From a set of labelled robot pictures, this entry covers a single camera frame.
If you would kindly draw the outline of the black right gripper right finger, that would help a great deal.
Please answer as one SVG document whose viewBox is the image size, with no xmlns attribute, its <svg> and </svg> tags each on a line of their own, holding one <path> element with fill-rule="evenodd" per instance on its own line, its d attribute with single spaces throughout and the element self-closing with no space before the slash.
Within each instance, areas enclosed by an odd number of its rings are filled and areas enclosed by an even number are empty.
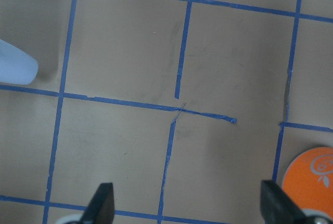
<svg viewBox="0 0 333 224">
<path fill-rule="evenodd" d="M 304 212 L 273 180 L 262 180 L 260 187 L 260 212 L 265 223 L 306 223 Z"/>
</svg>

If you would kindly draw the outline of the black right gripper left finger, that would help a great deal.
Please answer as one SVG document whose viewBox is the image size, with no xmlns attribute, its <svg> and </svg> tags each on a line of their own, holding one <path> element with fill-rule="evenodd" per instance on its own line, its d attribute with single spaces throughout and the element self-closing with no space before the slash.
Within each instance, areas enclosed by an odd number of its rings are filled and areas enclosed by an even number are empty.
<svg viewBox="0 0 333 224">
<path fill-rule="evenodd" d="M 115 216 L 113 184 L 101 183 L 81 217 L 81 223 L 111 224 Z"/>
</svg>

